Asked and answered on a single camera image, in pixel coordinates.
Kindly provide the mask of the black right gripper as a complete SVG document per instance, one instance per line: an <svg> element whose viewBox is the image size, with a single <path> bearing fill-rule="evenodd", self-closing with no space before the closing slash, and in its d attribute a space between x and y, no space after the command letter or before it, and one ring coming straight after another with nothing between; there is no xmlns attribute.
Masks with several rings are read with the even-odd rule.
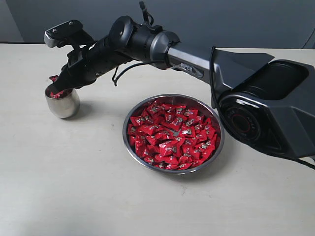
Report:
<svg viewBox="0 0 315 236"><path fill-rule="evenodd" d="M53 93L90 85L103 74L132 61L129 56L111 48L108 36L90 48L85 46L79 52L71 51L67 57L67 64L63 66L57 80L50 85Z"/></svg>

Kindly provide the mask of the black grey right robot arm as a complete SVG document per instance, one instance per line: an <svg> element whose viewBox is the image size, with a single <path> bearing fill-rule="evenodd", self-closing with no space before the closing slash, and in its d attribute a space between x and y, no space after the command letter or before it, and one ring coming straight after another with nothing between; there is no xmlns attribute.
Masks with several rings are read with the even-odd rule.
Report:
<svg viewBox="0 0 315 236"><path fill-rule="evenodd" d="M315 154L315 68L274 59L266 53L198 50L177 34L119 17L109 34L95 41L71 20L44 34L47 46L71 45L67 64L49 90L58 93L90 85L121 64L136 60L158 69L173 68L211 87L212 106L236 140L274 157L299 159Z"/></svg>

